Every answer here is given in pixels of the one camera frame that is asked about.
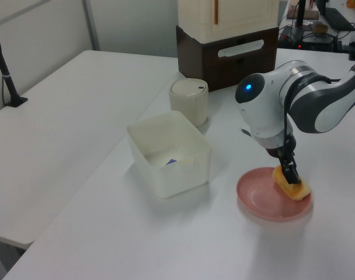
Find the white table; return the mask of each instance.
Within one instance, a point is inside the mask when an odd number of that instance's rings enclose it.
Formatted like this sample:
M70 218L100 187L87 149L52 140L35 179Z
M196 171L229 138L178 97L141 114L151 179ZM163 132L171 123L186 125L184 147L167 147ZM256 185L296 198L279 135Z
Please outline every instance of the white table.
M85 51L0 111L0 241L43 232L169 79L173 58Z
M278 50L277 65L294 59L330 78L354 64L344 54ZM140 119L169 111L173 82ZM238 204L239 177L278 161L240 132L234 91L209 96L209 122L200 128L213 146L207 184L154 197L123 137L5 280L355 279L355 107L331 132L295 130L298 171L314 207L275 223Z
M345 3L346 3L346 0L330 0L329 2L326 3L326 7L327 8L336 8L349 22L355 23L355 9L350 9L350 8L344 6L343 4L345 4ZM283 16L287 15L288 7L289 7L289 4L287 5ZM315 11L318 10L315 3L314 3L314 6L312 9ZM328 26L328 34L331 34L333 36L336 36L338 34L338 38L343 37L348 33L348 31L340 31L338 33L337 30L330 28L329 24L327 23L327 21L325 20L325 18L322 15L319 15L319 20L306 19L306 21L308 21L308 22L317 22L317 21L323 22L324 24L326 24ZM287 19L285 17L280 23L280 28L282 28L283 26L286 26L286 25L291 25L292 23L293 23L293 25L295 25L296 20L292 21L291 19ZM344 38L340 39L340 41L342 41L342 45L348 45L349 43L351 43L354 40L355 40L355 31L350 32L350 34L348 34Z

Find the orange handle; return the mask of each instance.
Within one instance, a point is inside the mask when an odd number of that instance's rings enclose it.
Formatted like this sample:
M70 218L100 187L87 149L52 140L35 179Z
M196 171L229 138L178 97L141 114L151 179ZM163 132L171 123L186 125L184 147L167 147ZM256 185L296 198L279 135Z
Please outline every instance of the orange handle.
M215 0L214 4L214 23L217 25L218 24L218 10L219 10L219 0Z

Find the electronic equipment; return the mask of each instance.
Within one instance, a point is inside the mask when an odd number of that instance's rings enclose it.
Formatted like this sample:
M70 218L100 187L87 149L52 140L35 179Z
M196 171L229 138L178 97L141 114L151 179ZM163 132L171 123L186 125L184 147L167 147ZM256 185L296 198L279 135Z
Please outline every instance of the electronic equipment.
M355 31L351 23L335 8L327 8L325 0L315 0L316 7L331 28L338 31Z

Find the clear plastic container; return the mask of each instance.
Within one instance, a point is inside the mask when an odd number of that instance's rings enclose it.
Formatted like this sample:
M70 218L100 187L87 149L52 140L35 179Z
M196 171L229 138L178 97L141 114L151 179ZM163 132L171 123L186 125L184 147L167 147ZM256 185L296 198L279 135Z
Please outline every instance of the clear plastic container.
M182 113L171 111L130 124L127 135L137 169L158 197L208 180L211 145Z

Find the floor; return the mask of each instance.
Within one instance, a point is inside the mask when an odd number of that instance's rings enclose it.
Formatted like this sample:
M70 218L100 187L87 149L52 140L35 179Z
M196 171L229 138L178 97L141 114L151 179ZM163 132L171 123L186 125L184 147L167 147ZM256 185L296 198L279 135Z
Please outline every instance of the floor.
M16 264L24 252L24 249L0 242L0 280Z

